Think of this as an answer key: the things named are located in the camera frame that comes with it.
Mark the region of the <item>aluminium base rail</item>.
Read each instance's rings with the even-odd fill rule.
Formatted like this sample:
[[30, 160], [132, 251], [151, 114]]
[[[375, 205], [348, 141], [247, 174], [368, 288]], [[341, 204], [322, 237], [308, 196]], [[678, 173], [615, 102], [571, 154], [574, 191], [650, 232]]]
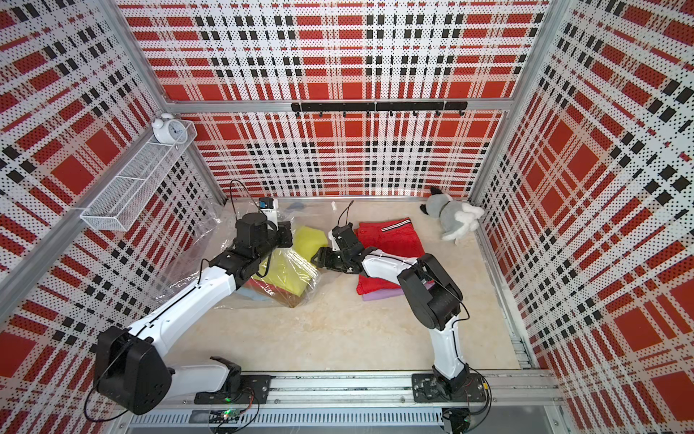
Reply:
[[167, 399], [143, 415], [120, 417], [110, 432], [424, 427], [443, 433], [457, 423], [473, 433], [573, 433], [563, 403], [556, 380], [542, 370], [482, 371], [449, 397], [424, 372], [251, 373], [242, 377], [239, 395]]

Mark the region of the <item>clear plastic vacuum bag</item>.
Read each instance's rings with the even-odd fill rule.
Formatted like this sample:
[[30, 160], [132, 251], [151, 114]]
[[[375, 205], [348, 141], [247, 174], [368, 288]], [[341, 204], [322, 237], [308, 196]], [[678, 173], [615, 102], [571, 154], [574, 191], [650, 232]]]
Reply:
[[[278, 219], [291, 223], [293, 246], [273, 251], [269, 260], [260, 265], [260, 275], [236, 289], [231, 296], [218, 302], [217, 309], [293, 309], [316, 298], [327, 282], [321, 269], [310, 260], [322, 247], [329, 247], [329, 233], [345, 210], [345, 201], [278, 200]], [[184, 250], [164, 269], [164, 276], [150, 291], [157, 307], [172, 299], [185, 287], [195, 283], [199, 267], [208, 265], [235, 238], [235, 222], [255, 210], [248, 200], [236, 204], [237, 209], [209, 204], [209, 214], [193, 223], [191, 247]]]

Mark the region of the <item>lime green trousers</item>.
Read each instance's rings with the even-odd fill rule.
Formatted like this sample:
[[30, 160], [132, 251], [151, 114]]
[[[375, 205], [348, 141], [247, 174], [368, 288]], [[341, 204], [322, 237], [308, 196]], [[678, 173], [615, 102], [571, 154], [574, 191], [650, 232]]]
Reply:
[[294, 294], [306, 296], [320, 279], [320, 272], [310, 260], [321, 247], [328, 246], [324, 231], [300, 226], [294, 232], [293, 246], [274, 250], [260, 266], [260, 280]]

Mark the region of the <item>black wall hook rail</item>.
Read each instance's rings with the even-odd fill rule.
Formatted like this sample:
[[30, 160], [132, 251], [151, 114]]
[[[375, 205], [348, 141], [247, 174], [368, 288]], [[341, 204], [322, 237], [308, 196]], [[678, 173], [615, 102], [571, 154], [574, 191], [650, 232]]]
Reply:
[[367, 101], [367, 102], [297, 102], [290, 105], [295, 113], [336, 112], [413, 112], [442, 111], [462, 112], [467, 110], [467, 101]]

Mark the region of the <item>white alarm clock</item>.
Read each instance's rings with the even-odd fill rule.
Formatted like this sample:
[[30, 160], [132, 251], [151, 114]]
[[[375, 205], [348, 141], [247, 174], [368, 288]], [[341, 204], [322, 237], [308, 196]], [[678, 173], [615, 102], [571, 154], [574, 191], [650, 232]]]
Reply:
[[187, 126], [170, 113], [163, 113], [152, 121], [155, 139], [164, 145], [180, 145], [188, 140]]

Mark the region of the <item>light blue folded garment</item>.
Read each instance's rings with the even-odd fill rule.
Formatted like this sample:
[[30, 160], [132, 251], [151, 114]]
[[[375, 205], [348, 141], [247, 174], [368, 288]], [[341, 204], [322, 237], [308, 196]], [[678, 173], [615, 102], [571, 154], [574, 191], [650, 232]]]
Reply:
[[233, 296], [237, 296], [238, 298], [244, 298], [246, 300], [258, 303], [276, 303], [276, 301], [267, 294], [258, 293], [258, 291], [254, 289], [248, 289], [246, 287], [236, 289], [233, 293]]

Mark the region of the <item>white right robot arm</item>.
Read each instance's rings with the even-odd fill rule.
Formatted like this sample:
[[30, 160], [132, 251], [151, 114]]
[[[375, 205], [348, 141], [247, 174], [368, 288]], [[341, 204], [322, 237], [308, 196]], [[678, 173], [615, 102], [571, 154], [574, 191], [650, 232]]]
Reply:
[[330, 247], [322, 247], [311, 263], [319, 269], [380, 278], [400, 286], [419, 323], [429, 330], [434, 351], [432, 367], [440, 393], [451, 398], [471, 383], [471, 369], [458, 344], [463, 294], [431, 254], [405, 258], [374, 247], [366, 248], [352, 226], [336, 226]]

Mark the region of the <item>purple trousers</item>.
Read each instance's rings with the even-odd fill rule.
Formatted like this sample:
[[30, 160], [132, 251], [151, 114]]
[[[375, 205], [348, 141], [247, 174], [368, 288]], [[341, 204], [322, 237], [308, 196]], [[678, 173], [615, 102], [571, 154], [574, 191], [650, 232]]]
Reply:
[[380, 278], [366, 278], [364, 276], [359, 277], [356, 290], [357, 294], [365, 302], [396, 298], [404, 295], [403, 289], [392, 282], [381, 280]]

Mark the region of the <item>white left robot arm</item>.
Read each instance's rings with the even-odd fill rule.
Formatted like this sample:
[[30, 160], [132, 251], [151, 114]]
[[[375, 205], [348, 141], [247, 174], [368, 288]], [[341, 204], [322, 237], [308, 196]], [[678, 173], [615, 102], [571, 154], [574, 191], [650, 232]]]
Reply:
[[236, 222], [231, 246], [202, 264], [197, 280], [128, 327], [98, 337], [92, 390], [135, 415], [161, 401], [190, 393], [233, 396], [241, 368], [220, 356], [207, 365], [169, 366], [164, 357], [206, 312], [260, 273], [274, 250], [293, 244], [290, 222], [248, 213]]

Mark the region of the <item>grey white plush toy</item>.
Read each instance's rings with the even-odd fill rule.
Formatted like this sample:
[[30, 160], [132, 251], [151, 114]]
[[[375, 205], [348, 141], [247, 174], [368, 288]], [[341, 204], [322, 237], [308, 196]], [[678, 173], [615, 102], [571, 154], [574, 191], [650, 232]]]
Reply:
[[457, 201], [437, 187], [430, 187], [429, 191], [430, 196], [421, 204], [420, 211], [439, 221], [444, 242], [459, 244], [468, 233], [479, 228], [485, 214], [483, 208]]

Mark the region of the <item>red trousers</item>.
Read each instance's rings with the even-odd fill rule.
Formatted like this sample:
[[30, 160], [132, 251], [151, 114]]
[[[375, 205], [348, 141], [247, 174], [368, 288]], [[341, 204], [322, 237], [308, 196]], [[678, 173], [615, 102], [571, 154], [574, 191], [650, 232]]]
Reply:
[[286, 307], [294, 307], [296, 305], [297, 297], [294, 294], [267, 282], [252, 278], [246, 282], [245, 287], [254, 290], [260, 295], [269, 297]]
[[361, 222], [356, 235], [364, 247], [375, 247], [388, 255], [419, 258], [425, 254], [410, 218], [391, 222]]

